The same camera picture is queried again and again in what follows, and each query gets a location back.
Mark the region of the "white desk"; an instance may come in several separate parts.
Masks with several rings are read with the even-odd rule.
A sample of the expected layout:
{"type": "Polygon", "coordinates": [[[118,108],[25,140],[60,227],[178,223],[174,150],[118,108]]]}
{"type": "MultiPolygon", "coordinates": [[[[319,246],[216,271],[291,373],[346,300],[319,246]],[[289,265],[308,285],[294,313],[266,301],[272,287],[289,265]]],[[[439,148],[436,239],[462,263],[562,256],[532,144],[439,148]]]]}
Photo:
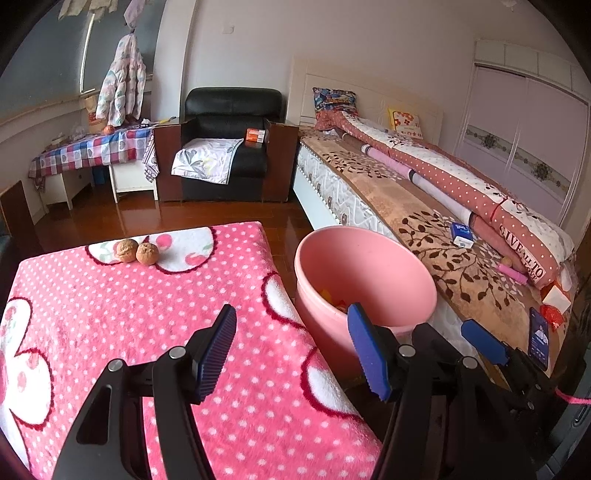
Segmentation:
{"type": "MultiPolygon", "coordinates": [[[[115,203],[123,194],[144,191],[150,192],[154,201],[159,200],[156,182],[145,178],[140,161],[108,165],[107,173],[108,179],[113,181],[111,191],[115,203]]],[[[51,175],[40,192],[41,202],[44,207],[65,203],[72,210],[74,197],[87,186],[95,186],[90,167],[51,175]]]]}

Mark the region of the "orange peel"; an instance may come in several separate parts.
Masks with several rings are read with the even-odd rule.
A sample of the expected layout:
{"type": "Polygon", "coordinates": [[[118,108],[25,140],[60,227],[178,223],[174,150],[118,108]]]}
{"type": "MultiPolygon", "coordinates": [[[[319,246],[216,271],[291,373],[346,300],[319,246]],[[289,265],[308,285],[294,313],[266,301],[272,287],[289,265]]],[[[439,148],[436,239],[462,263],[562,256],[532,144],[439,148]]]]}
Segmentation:
{"type": "Polygon", "coordinates": [[[329,290],[322,289],[322,291],[320,292],[320,295],[321,295],[322,299],[325,300],[325,302],[328,302],[329,305],[334,307],[336,310],[339,310],[342,313],[348,312],[349,303],[346,302],[345,300],[342,300],[341,298],[335,297],[334,295],[332,295],[331,292],[329,292],[329,290]]]}

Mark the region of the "hanging pink hat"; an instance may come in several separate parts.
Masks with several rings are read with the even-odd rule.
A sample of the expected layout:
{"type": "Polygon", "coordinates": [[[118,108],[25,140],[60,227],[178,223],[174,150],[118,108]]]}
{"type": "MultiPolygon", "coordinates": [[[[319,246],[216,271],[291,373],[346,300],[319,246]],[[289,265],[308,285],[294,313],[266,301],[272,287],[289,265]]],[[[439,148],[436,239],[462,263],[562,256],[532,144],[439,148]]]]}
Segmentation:
{"type": "Polygon", "coordinates": [[[138,19],[145,8],[145,4],[146,0],[131,0],[127,5],[123,13],[123,18],[130,30],[136,28],[138,19]]]}

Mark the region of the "hanging cream cardigan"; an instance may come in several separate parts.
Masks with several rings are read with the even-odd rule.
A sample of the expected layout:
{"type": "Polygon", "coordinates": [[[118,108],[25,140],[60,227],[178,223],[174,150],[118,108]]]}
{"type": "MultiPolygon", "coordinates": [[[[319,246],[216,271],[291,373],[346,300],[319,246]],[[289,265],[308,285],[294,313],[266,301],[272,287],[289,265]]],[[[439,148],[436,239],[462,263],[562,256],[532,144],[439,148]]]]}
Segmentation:
{"type": "Polygon", "coordinates": [[[58,13],[58,19],[78,16],[83,11],[100,19],[107,13],[115,12],[117,8],[117,0],[64,0],[58,13]]]}

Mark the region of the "blue tissue pack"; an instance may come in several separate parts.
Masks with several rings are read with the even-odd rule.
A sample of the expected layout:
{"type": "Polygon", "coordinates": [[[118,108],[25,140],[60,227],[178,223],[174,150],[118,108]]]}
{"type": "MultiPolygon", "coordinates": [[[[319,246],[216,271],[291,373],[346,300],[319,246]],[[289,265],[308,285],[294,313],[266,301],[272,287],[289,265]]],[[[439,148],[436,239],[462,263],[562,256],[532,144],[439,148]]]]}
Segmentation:
{"type": "Polygon", "coordinates": [[[452,222],[450,226],[452,243],[464,249],[472,249],[475,243],[475,238],[472,230],[465,224],[452,222]]]}

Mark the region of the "rolled pink white blanket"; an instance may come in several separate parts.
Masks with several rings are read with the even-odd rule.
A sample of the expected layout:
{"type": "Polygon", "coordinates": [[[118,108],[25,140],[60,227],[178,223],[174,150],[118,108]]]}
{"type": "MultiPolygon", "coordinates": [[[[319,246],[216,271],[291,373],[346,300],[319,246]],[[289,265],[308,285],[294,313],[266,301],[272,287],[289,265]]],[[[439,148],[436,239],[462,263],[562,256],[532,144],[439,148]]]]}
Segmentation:
{"type": "Polygon", "coordinates": [[[361,151],[363,154],[378,160],[383,163],[384,166],[387,166],[394,172],[407,178],[416,187],[444,205],[453,215],[464,224],[468,225],[473,233],[487,242],[502,257],[503,264],[516,269],[518,272],[525,272],[524,266],[515,252],[509,248],[509,245],[505,240],[479,215],[448,196],[431,182],[419,175],[415,170],[398,160],[392,159],[373,146],[362,144],[361,151]]]}

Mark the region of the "white wardrobe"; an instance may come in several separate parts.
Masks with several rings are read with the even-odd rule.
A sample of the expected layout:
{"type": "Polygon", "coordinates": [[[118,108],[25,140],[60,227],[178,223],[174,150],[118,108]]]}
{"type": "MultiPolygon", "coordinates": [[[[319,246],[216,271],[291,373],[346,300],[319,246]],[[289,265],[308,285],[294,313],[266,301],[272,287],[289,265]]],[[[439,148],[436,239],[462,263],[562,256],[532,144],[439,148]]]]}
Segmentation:
{"type": "Polygon", "coordinates": [[[590,82],[578,65],[521,45],[476,42],[457,156],[565,226],[589,130],[590,82]]]}

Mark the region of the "hanging puffy floral jacket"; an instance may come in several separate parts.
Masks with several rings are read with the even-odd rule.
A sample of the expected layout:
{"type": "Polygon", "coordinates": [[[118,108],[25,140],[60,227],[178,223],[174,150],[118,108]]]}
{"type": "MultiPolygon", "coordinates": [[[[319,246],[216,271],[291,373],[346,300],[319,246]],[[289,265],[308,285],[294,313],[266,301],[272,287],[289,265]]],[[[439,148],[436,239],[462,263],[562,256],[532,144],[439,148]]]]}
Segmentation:
{"type": "Polygon", "coordinates": [[[120,127],[128,117],[140,118],[146,84],[146,66],[134,33],[118,42],[113,61],[103,79],[95,116],[120,127]]]}

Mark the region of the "yellow floral pillow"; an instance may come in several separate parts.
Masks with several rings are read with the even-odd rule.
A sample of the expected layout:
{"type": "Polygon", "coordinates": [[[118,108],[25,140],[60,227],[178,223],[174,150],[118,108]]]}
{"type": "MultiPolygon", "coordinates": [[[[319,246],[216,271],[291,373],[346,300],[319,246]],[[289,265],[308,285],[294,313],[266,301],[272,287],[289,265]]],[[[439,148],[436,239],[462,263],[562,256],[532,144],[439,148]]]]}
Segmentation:
{"type": "Polygon", "coordinates": [[[395,108],[389,108],[388,115],[391,129],[395,133],[412,139],[424,139],[418,115],[395,108]]]}

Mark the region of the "pink tube on bed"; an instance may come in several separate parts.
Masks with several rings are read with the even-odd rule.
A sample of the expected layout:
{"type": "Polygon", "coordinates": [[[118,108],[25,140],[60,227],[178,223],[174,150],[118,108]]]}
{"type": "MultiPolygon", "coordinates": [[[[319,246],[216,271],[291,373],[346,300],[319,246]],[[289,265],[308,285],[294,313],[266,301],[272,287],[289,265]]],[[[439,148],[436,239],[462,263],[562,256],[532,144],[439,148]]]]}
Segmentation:
{"type": "Polygon", "coordinates": [[[521,285],[525,285],[528,283],[529,278],[527,275],[522,274],[519,271],[514,270],[512,267],[509,267],[505,264],[499,263],[497,265],[497,270],[521,285]]]}

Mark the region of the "white leaf pattern cushion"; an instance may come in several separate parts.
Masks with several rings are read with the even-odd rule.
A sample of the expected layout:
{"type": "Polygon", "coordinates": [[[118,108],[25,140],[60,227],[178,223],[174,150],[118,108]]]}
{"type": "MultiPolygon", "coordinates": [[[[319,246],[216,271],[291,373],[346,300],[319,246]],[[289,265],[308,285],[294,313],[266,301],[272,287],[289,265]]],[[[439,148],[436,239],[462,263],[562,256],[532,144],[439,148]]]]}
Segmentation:
{"type": "Polygon", "coordinates": [[[232,162],[242,139],[196,138],[174,156],[170,173],[215,185],[228,185],[232,162]]]}

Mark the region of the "pink polka dot blanket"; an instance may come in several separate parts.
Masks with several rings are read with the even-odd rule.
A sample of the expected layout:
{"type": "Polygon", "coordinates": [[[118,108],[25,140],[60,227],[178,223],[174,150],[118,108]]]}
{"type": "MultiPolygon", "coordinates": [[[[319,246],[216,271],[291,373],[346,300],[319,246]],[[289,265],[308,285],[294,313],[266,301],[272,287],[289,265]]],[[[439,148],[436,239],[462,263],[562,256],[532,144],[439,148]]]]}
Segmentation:
{"type": "Polygon", "coordinates": [[[367,479],[380,443],[283,288],[263,226],[149,234],[151,266],[105,241],[23,261],[1,313],[1,429],[38,479],[107,362],[157,359],[211,325],[238,327],[214,392],[193,410],[219,479],[367,479]]]}

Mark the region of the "walnut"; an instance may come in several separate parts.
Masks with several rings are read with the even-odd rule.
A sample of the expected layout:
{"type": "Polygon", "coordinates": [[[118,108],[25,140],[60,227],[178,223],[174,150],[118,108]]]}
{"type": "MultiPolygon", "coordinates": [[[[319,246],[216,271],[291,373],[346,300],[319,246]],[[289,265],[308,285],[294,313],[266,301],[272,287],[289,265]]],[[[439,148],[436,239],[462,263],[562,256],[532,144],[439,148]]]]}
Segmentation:
{"type": "Polygon", "coordinates": [[[136,260],[144,265],[154,265],[159,260],[158,247],[150,242],[142,242],[137,246],[135,257],[136,260]]]}
{"type": "Polygon", "coordinates": [[[114,246],[114,254],[118,261],[122,263],[132,263],[136,260],[137,249],[137,241],[131,238],[126,238],[116,243],[114,246]]]}

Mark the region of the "brown leaf pattern blanket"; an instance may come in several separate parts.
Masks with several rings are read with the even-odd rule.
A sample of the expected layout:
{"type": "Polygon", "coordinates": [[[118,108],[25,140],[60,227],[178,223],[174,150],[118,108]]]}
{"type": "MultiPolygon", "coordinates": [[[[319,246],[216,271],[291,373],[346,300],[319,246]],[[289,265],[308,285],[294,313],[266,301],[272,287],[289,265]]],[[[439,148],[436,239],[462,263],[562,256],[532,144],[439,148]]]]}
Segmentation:
{"type": "Polygon", "coordinates": [[[501,256],[482,238],[472,249],[452,243],[454,218],[439,202],[381,162],[341,139],[301,129],[294,189],[316,228],[349,226],[385,235],[408,248],[438,289],[434,319],[449,328],[474,319],[497,339],[527,350],[529,311],[540,295],[497,270],[501,256]]]}

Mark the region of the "red polka dot quilt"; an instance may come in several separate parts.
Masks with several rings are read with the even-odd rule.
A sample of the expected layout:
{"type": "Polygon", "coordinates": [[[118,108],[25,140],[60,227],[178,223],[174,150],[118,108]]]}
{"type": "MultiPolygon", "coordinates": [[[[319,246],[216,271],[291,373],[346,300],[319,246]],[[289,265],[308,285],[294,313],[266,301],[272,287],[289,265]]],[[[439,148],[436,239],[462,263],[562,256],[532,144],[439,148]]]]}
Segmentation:
{"type": "Polygon", "coordinates": [[[339,128],[418,173],[482,218],[518,255],[534,285],[558,280],[574,253],[571,237],[542,214],[494,185],[488,177],[418,140],[376,128],[345,111],[320,113],[315,128],[339,128]]]}

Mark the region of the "smartphone on bed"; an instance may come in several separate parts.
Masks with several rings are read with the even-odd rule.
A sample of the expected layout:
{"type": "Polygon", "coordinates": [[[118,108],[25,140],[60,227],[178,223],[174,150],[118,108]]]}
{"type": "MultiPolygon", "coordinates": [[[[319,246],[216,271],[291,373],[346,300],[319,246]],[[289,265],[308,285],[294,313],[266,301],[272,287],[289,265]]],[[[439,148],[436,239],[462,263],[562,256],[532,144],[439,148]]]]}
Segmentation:
{"type": "Polygon", "coordinates": [[[548,324],[541,313],[533,307],[529,311],[528,355],[542,371],[548,369],[550,359],[548,324]]]}

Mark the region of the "checkered tablecloth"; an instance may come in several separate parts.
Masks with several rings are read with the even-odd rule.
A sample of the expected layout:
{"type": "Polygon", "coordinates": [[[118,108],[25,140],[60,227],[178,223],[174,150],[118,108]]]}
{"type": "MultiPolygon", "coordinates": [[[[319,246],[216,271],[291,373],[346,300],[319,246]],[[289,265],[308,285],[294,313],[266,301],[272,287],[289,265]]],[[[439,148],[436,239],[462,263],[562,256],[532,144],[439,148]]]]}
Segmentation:
{"type": "Polygon", "coordinates": [[[31,161],[28,178],[40,188],[48,176],[140,161],[152,130],[152,127],[119,129],[109,135],[88,136],[48,150],[31,161]]]}

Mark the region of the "left walnut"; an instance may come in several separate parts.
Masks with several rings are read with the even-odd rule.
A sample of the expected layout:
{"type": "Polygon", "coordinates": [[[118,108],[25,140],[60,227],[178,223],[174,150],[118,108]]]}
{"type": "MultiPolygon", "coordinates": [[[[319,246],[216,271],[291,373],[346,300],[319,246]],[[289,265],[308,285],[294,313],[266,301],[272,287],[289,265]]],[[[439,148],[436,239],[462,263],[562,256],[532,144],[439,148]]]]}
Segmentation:
{"type": "Polygon", "coordinates": [[[131,238],[126,238],[116,243],[114,246],[114,254],[118,261],[122,263],[132,263],[136,260],[137,249],[137,241],[131,238]]]}

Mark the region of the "colourful cartoon pillow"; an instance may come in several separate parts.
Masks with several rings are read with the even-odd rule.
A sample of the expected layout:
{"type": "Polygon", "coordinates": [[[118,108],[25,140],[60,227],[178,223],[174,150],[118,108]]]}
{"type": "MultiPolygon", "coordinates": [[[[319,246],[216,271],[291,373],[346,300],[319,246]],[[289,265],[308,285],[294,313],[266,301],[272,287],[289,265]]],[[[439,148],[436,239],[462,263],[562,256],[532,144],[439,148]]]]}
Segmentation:
{"type": "Polygon", "coordinates": [[[356,93],[349,90],[314,87],[315,114],[328,111],[345,111],[351,115],[358,116],[356,107],[356,93]]]}

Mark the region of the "bed with floral mattress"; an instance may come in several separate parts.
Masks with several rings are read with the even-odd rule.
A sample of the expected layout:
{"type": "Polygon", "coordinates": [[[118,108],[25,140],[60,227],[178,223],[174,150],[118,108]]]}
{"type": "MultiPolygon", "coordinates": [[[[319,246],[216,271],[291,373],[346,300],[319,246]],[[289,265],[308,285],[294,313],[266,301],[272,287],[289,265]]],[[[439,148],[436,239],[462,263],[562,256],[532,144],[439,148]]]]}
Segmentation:
{"type": "Polygon", "coordinates": [[[566,288],[572,238],[438,145],[388,132],[388,101],[436,118],[434,104],[373,77],[294,58],[287,120],[297,124],[294,193],[315,228],[358,227],[410,250],[438,289],[439,318],[474,319],[526,349],[544,288],[566,288]]]}

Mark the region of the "pink plastic bucket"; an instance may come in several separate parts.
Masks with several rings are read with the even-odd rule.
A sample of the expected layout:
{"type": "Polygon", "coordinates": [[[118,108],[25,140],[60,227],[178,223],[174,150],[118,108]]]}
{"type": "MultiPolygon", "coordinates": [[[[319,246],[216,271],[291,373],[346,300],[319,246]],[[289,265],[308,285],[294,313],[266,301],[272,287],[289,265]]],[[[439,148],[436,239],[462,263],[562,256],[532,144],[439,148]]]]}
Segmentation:
{"type": "Polygon", "coordinates": [[[357,227],[332,226],[301,240],[294,256],[294,305],[332,373],[341,383],[362,374],[346,313],[322,299],[327,289],[394,335],[411,332],[437,306],[434,280],[424,264],[389,237],[357,227]]]}

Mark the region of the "right walnut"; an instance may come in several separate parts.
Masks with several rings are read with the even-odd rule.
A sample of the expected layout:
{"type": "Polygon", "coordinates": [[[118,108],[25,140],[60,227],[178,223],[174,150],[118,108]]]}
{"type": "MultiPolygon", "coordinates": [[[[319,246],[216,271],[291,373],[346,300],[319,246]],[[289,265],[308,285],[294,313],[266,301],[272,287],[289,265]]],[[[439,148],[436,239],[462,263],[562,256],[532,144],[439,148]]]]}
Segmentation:
{"type": "Polygon", "coordinates": [[[144,265],[154,265],[159,260],[158,247],[150,242],[142,242],[137,246],[135,257],[136,260],[144,265]]]}

